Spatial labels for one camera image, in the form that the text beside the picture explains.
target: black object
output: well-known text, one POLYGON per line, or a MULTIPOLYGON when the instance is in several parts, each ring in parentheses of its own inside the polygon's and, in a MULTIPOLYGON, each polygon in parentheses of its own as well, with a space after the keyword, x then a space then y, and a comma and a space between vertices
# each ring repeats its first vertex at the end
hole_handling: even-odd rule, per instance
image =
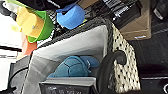
POLYGON ((78 0, 18 0, 19 2, 36 10, 56 10, 78 0))
POLYGON ((118 64, 125 65, 127 58, 125 52, 115 51, 108 53, 101 62, 96 78, 97 90, 100 94, 117 94, 115 92, 115 73, 114 61, 118 64))
POLYGON ((18 70, 10 79, 8 82, 8 88, 6 90, 0 91, 0 94, 14 94, 13 91, 16 90, 16 87, 11 87, 11 81, 13 79, 13 77, 15 77, 16 74, 18 74, 19 72, 28 69, 28 67, 22 68, 20 70, 18 70))
POLYGON ((0 13, 4 16, 10 16, 14 21, 16 21, 17 15, 3 7, 3 3, 5 3, 5 1, 0 1, 0 13))
POLYGON ((167 10, 168 10, 167 0, 159 0, 156 8, 154 9, 154 13, 159 19, 163 20, 164 17, 166 17, 168 14, 167 10))
POLYGON ((11 11, 9 11, 8 9, 6 9, 5 7, 3 7, 3 3, 4 3, 5 1, 0 1, 0 13, 2 14, 2 15, 5 15, 5 16, 10 16, 10 14, 11 14, 11 11))
POLYGON ((111 20, 118 29, 121 29, 141 15, 142 5, 139 0, 125 0, 125 2, 120 0, 104 1, 100 0, 91 7, 93 15, 111 20))
POLYGON ((40 83, 41 94, 96 94, 94 86, 55 85, 40 83))

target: black strap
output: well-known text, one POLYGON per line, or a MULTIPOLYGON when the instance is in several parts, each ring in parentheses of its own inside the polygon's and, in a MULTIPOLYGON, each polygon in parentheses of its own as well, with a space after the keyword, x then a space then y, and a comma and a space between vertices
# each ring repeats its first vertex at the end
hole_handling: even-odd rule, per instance
POLYGON ((118 64, 125 65, 127 61, 125 52, 120 50, 110 52, 101 62, 96 79, 96 87, 100 94, 116 94, 116 79, 114 71, 115 60, 118 64))

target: white object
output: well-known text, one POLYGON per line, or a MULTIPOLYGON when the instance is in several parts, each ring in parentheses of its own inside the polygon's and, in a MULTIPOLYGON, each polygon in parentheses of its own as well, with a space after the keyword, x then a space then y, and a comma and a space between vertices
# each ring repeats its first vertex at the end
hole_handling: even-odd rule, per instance
POLYGON ((17 10, 19 9, 18 5, 9 2, 4 2, 3 6, 14 13, 17 13, 17 10))

